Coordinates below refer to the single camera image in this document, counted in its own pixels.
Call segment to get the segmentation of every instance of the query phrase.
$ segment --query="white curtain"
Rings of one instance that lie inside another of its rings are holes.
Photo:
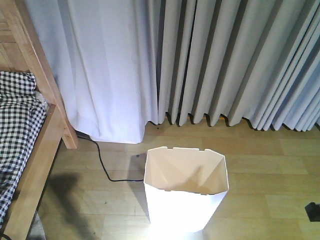
[[[26,4],[72,126],[99,141],[141,142],[146,123],[158,123],[146,3]]]
[[[320,117],[319,3],[167,0],[159,122],[168,112],[179,125],[224,115],[231,126],[310,130]]]
[[[220,115],[320,122],[320,0],[26,0],[75,129],[139,143],[145,124]]]

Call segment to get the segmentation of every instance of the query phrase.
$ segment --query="laminate floor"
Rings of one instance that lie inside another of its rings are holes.
[[[180,236],[150,228],[142,182],[110,182],[96,146],[63,143],[39,206],[48,240],[320,240],[304,207],[320,203],[320,131],[256,131],[245,120],[178,127],[148,123],[140,144],[100,142],[113,179],[140,179],[148,149],[212,149],[225,155],[230,190],[204,230]]]

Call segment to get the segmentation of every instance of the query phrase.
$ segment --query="gingham fabric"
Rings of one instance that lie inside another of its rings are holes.
[[[31,73],[0,72],[0,225],[46,118],[35,87]]]

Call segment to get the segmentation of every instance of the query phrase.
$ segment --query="white trash bin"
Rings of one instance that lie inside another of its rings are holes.
[[[210,149],[150,149],[144,187],[151,226],[200,231],[229,190],[225,156]]]

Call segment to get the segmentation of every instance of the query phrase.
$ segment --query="wooden bed frame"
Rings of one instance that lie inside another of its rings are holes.
[[[25,240],[61,138],[69,149],[77,148],[78,138],[23,0],[0,0],[0,70],[33,73],[50,103],[1,229],[12,240]]]

